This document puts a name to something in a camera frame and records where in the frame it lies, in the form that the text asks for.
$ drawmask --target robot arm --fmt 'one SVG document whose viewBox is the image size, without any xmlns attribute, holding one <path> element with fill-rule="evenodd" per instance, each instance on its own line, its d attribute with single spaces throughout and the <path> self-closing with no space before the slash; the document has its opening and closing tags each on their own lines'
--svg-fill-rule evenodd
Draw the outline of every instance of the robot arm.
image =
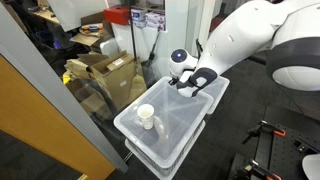
<svg viewBox="0 0 320 180">
<path fill-rule="evenodd" d="M 300 2 L 302 1 L 287 0 L 280 4 L 258 0 L 248 2 L 212 32 L 199 61 L 185 50 L 174 51 L 170 70 L 174 77 L 179 78 L 176 84 L 179 93 L 186 97 L 195 96 L 199 90 L 238 62 L 259 50 L 273 48 L 273 38 L 290 14 L 320 3 L 319 0 Z"/>
</svg>

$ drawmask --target floor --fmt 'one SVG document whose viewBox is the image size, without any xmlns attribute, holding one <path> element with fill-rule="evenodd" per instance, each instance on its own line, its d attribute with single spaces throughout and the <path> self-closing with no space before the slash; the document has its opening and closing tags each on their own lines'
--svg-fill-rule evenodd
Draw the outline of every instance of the floor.
<svg viewBox="0 0 320 180">
<path fill-rule="evenodd" d="M 53 63 L 58 75 L 64 63 L 63 59 Z M 241 141 L 246 131 L 262 119 L 266 105 L 277 104 L 300 111 L 283 92 L 290 95 L 305 114 L 319 117 L 316 111 L 320 107 L 319 93 L 296 93 L 285 89 L 282 92 L 266 76 L 263 65 L 243 61 L 223 76 L 230 80 L 230 85 L 214 114 L 206 117 L 205 129 L 174 179 L 226 179 L 235 153 L 253 157 L 257 140 L 252 139 L 246 145 L 242 145 Z M 122 141 L 114 140 L 112 144 L 126 150 Z M 129 159 L 128 166 L 127 173 L 116 170 L 107 180 L 157 179 L 135 156 Z M 0 132 L 0 179 L 4 177 L 1 175 L 8 177 L 8 173 L 31 180 L 77 179 L 80 176 L 78 172 Z"/>
<path fill-rule="evenodd" d="M 214 114 L 207 118 L 205 129 L 174 179 L 226 179 L 235 153 L 248 158 L 253 157 L 257 140 L 252 139 L 246 145 L 242 145 L 241 141 L 245 138 L 246 131 L 263 118 L 266 105 L 277 104 L 300 111 L 283 94 L 285 92 L 292 95 L 291 92 L 285 89 L 280 90 L 266 76 L 263 65 L 243 61 L 223 76 L 230 80 L 230 85 Z M 315 94 L 314 98 L 319 98 L 319 93 Z M 115 171 L 107 179 L 157 179 L 134 155 L 128 161 L 128 166 L 127 173 Z"/>
</svg>

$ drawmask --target cardboard box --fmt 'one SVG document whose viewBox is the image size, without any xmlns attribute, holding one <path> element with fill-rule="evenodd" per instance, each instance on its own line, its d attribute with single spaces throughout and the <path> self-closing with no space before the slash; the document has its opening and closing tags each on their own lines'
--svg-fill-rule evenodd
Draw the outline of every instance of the cardboard box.
<svg viewBox="0 0 320 180">
<path fill-rule="evenodd" d="M 123 51 L 114 57 L 90 66 L 100 86 L 109 92 L 117 110 L 128 104 L 132 79 L 135 76 L 133 55 Z"/>
<path fill-rule="evenodd" d="M 70 59 L 67 61 L 68 69 L 78 78 L 91 79 L 93 74 L 87 71 L 88 65 L 77 60 Z"/>
<path fill-rule="evenodd" d="M 111 23 L 106 22 L 103 12 L 92 14 L 90 16 L 86 16 L 81 18 L 81 25 L 88 25 L 88 24 L 95 24 L 95 23 L 101 23 L 103 24 L 103 32 L 101 37 L 95 37 L 95 36 L 87 36 L 81 33 L 78 33 L 73 38 L 71 38 L 71 41 L 77 42 L 80 44 L 84 44 L 86 46 L 90 46 L 92 51 L 101 53 L 100 50 L 100 43 L 105 42 L 111 38 L 114 37 L 114 33 L 111 27 Z"/>
<path fill-rule="evenodd" d="M 49 3 L 47 0 L 37 0 L 38 6 L 42 8 L 49 8 Z"/>
<path fill-rule="evenodd" d="M 94 78 L 89 66 L 96 64 L 108 56 L 101 54 L 78 54 L 79 59 L 70 59 L 67 61 L 67 68 L 78 78 Z"/>
<path fill-rule="evenodd" d="M 82 108 L 91 115 L 94 113 L 98 119 L 104 121 L 111 115 L 111 111 L 106 102 L 95 93 L 80 103 Z"/>
<path fill-rule="evenodd" d="M 75 79 L 67 83 L 66 87 L 75 96 L 89 116 L 95 114 L 98 119 L 104 121 L 111 116 L 112 112 L 103 96 L 90 86 L 90 81 L 94 80 Z"/>
</svg>

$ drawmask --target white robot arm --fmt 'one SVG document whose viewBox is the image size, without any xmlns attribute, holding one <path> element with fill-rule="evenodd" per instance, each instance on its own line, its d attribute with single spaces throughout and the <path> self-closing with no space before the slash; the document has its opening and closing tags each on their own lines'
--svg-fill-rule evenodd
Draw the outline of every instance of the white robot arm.
<svg viewBox="0 0 320 180">
<path fill-rule="evenodd" d="M 238 8 L 211 34 L 198 60 L 183 49 L 171 55 L 171 74 L 186 97 L 261 50 L 271 50 L 267 73 L 292 89 L 320 90 L 320 0 L 255 0 Z"/>
</svg>

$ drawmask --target red object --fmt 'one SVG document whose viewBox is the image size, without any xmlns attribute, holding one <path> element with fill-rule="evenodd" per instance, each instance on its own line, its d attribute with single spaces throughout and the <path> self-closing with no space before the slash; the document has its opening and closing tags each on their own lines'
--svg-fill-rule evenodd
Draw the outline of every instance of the red object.
<svg viewBox="0 0 320 180">
<path fill-rule="evenodd" d="M 124 26 L 129 24 L 129 9 L 127 7 L 114 6 L 105 9 L 103 12 L 107 22 Z"/>
<path fill-rule="evenodd" d="M 213 18 L 211 20 L 210 30 L 209 32 L 212 32 L 214 29 L 216 29 L 223 21 L 223 18 Z"/>
<path fill-rule="evenodd" d="M 286 132 L 284 130 L 282 130 L 282 132 L 279 131 L 273 131 L 273 133 L 275 135 L 281 136 L 281 137 L 285 137 L 286 136 Z"/>
<path fill-rule="evenodd" d="M 276 174 L 273 174 L 276 178 L 278 178 L 278 180 L 281 180 L 280 176 L 277 176 Z M 266 180 L 273 180 L 271 177 L 267 176 Z"/>
</svg>

